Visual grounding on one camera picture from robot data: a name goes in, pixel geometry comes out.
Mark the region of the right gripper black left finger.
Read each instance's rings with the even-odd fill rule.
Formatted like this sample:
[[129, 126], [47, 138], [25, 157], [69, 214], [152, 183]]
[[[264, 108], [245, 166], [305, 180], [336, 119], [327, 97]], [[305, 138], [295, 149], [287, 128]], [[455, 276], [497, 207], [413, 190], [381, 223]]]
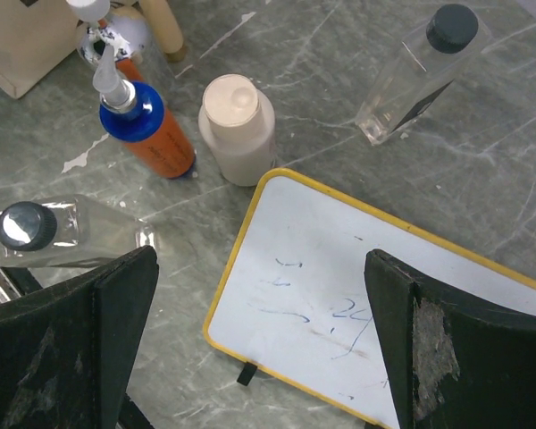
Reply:
[[0, 428], [114, 428], [158, 274], [146, 246], [0, 304]]

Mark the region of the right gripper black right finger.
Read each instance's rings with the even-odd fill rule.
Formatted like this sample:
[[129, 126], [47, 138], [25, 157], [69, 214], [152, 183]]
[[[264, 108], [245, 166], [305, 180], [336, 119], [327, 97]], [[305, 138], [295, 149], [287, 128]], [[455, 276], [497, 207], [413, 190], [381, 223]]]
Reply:
[[536, 316], [367, 253], [364, 281], [402, 428], [536, 428]]

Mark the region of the orange pump bottle blue collar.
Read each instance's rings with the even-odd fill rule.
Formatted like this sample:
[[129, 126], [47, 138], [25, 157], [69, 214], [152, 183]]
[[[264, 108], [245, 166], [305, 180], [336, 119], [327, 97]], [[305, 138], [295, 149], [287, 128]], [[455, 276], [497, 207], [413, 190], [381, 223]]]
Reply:
[[113, 46], [105, 47], [92, 84], [100, 98], [100, 122], [111, 137], [165, 179], [191, 170], [195, 149], [152, 86], [120, 75]]

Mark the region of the clear square bottle black cap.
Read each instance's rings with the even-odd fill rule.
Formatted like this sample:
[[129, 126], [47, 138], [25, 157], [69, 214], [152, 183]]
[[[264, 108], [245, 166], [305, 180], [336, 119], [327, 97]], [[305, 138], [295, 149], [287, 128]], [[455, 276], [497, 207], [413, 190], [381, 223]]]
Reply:
[[415, 122], [490, 40], [470, 7], [444, 4], [405, 35], [378, 73], [355, 125], [373, 145]]

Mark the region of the cream canvas tote bag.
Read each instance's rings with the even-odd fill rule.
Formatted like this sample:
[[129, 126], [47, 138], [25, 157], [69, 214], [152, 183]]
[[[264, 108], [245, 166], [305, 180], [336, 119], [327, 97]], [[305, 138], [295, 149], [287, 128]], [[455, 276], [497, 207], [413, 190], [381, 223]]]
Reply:
[[74, 51], [77, 27], [64, 1], [0, 0], [0, 88], [23, 97]]

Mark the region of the chrome bottle white cap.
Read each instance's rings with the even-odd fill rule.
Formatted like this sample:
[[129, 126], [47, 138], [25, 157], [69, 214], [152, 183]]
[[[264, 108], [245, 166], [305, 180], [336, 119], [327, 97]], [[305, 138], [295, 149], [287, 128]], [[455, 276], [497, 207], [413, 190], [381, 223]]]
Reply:
[[95, 69], [106, 46], [114, 59], [135, 59], [150, 45], [148, 24], [134, 1], [67, 1], [78, 18], [76, 50]]

